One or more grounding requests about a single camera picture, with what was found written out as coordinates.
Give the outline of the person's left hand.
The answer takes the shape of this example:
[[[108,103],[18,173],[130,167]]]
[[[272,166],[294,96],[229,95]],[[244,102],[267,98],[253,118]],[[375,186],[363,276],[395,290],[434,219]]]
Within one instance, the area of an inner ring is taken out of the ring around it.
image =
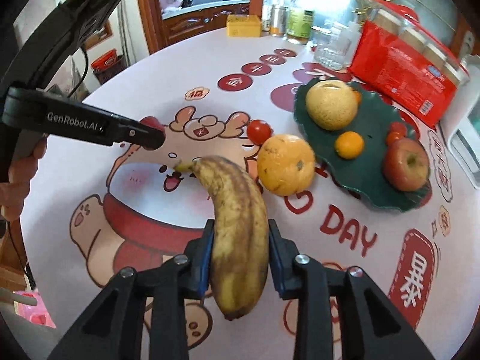
[[[1,183],[1,217],[15,221],[20,217],[24,201],[29,195],[30,182],[38,171],[38,162],[47,150],[47,138],[43,136],[32,153],[10,165],[7,183]]]

